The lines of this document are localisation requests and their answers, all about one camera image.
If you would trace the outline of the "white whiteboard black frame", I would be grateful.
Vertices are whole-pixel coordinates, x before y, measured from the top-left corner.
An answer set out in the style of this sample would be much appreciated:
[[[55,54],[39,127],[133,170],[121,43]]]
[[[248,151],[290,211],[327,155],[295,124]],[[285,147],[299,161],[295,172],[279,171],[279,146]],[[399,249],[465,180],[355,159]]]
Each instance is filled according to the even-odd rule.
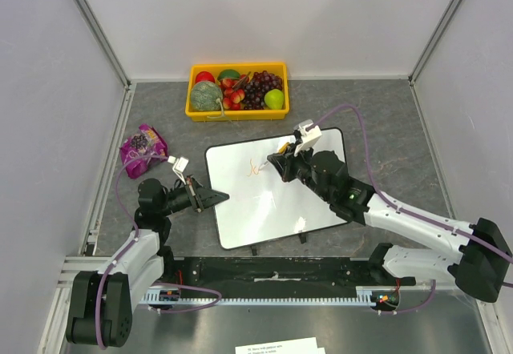
[[[293,141],[293,135],[279,135],[205,151],[211,189],[229,195],[214,207],[222,248],[232,250],[345,223],[302,183],[284,183],[274,167],[262,166],[267,155]]]

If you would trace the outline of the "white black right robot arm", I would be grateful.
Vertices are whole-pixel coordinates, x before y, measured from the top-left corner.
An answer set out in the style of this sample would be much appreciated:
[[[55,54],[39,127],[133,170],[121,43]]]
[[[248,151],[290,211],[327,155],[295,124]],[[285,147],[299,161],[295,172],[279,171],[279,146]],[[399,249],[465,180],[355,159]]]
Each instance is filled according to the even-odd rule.
[[[512,263],[512,252],[499,227],[489,219],[458,221],[405,205],[349,175],[333,151],[296,152],[292,146],[268,155],[285,183],[297,180],[329,205],[337,217],[402,235],[422,245],[408,250],[392,244],[377,247],[367,264],[369,279],[379,285],[406,277],[455,284],[467,295],[494,303]]]

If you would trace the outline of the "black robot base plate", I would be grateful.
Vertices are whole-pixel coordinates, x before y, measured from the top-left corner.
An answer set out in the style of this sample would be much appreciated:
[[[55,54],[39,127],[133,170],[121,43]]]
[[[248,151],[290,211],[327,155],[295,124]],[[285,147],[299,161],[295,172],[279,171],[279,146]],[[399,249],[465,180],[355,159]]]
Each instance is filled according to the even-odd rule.
[[[185,257],[164,266],[160,282],[208,288],[223,299],[355,297],[356,288],[414,286],[373,260],[350,258]]]

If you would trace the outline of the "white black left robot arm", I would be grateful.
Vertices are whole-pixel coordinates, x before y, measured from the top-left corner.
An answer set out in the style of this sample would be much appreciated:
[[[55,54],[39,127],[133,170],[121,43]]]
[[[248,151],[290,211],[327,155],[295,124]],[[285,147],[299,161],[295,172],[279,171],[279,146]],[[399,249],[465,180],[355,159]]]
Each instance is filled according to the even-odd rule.
[[[101,349],[123,346],[135,307],[147,290],[155,282],[169,284],[175,278],[172,250],[166,244],[170,215],[188,208],[204,211],[228,198],[191,176],[173,189],[158,179],[145,179],[138,186],[139,206],[130,216],[135,225],[127,241],[106,263],[80,271],[73,279],[67,341]]]

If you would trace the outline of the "white marker pen orange tip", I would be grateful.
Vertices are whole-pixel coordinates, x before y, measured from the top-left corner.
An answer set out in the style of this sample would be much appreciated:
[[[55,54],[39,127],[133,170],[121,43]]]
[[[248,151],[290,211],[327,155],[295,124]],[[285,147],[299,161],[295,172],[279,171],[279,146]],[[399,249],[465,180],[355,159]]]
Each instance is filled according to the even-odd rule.
[[[275,158],[278,155],[283,155],[284,152],[287,150],[288,146],[289,146],[289,142],[284,143],[275,153],[268,155],[266,157],[266,160],[256,169],[256,171],[260,172],[264,168],[266,168],[270,164],[270,158]]]

